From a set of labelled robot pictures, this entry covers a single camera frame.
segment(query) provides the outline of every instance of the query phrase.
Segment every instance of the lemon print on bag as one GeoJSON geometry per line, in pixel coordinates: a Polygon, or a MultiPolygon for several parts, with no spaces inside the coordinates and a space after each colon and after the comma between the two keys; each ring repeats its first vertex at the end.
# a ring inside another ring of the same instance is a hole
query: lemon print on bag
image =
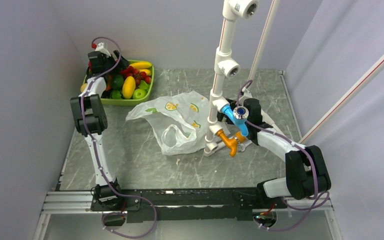
{"type": "Polygon", "coordinates": [[[192,125],[192,127],[197,128],[197,129],[201,128],[201,124],[198,124],[196,121],[193,121],[191,125],[192,125]]]}
{"type": "Polygon", "coordinates": [[[174,103],[172,102],[167,102],[167,104],[165,105],[165,109],[169,110],[169,111],[174,111],[176,110],[176,105],[174,105],[174,103]]]}
{"type": "Polygon", "coordinates": [[[200,108],[197,105],[193,104],[192,102],[190,103],[190,109],[192,109],[193,111],[195,111],[197,113],[200,112],[200,108]]]}

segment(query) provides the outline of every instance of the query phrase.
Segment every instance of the orange tap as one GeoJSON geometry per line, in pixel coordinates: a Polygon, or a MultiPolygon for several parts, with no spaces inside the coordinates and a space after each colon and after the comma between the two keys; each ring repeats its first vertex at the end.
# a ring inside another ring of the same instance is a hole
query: orange tap
{"type": "Polygon", "coordinates": [[[220,129],[216,134],[217,137],[221,138],[227,148],[230,149],[229,155],[233,158],[238,150],[238,144],[245,142],[246,138],[242,136],[241,132],[238,131],[232,138],[228,138],[225,135],[223,129],[220,129]]]}

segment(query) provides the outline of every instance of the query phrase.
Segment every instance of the blue valve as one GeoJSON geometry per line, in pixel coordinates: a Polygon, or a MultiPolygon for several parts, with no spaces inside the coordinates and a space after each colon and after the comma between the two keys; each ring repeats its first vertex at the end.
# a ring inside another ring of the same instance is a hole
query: blue valve
{"type": "Polygon", "coordinates": [[[249,112],[246,107],[237,106],[233,110],[229,105],[224,106],[221,109],[221,113],[226,115],[240,130],[240,134],[244,137],[248,136],[248,128],[245,125],[249,112]]]}

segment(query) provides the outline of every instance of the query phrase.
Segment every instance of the marble surface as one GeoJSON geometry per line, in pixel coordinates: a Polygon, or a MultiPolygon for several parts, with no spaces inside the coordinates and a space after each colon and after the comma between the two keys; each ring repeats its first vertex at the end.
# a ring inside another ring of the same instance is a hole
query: marble surface
{"type": "MultiPolygon", "coordinates": [[[[237,76],[226,79],[223,95],[235,98],[249,72],[242,69],[237,76]]],[[[213,78],[213,69],[156,69],[150,99],[189,91],[208,98],[213,78]]],[[[251,93],[285,135],[297,141],[298,132],[278,71],[258,70],[251,93]]],[[[254,187],[264,180],[285,176],[284,162],[255,144],[234,158],[227,148],[209,157],[203,155],[203,149],[190,154],[163,155],[146,120],[125,121],[133,106],[104,108],[108,118],[108,129],[104,132],[108,164],[124,189],[254,187]]],[[[234,126],[229,129],[236,132],[234,126]]],[[[77,133],[60,189],[89,190],[94,185],[91,154],[84,138],[77,133]]]]}

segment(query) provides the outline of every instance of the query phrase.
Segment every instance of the fruit basket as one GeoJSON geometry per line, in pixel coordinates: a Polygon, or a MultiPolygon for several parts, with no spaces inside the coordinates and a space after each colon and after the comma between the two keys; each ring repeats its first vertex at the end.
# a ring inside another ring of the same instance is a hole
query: fruit basket
{"type": "MultiPolygon", "coordinates": [[[[131,64],[142,62],[139,60],[129,60],[131,64]]],[[[150,98],[150,94],[154,85],[154,65],[148,68],[151,72],[151,82],[149,84],[149,89],[146,93],[146,95],[143,98],[140,99],[112,99],[112,98],[103,98],[101,97],[101,102],[103,105],[115,105],[115,106],[135,106],[138,104],[141,104],[143,102],[148,101],[150,98]]]]}

